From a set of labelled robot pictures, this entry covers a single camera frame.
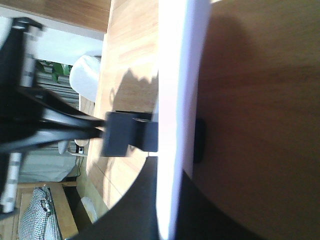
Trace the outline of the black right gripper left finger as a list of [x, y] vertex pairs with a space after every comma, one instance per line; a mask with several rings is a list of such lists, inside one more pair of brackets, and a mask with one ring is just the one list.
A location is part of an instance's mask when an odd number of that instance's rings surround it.
[[124, 157], [128, 146], [143, 152], [158, 151], [158, 122], [151, 112], [116, 110], [101, 119], [79, 110], [46, 109], [40, 122], [41, 144], [101, 138], [103, 157]]

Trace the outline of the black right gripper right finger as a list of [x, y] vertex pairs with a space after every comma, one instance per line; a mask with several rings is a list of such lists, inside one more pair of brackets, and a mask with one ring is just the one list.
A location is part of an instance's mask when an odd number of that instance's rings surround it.
[[202, 118], [197, 118], [195, 121], [193, 147], [193, 162], [195, 164], [199, 164], [203, 159], [206, 144], [206, 131], [206, 122]]

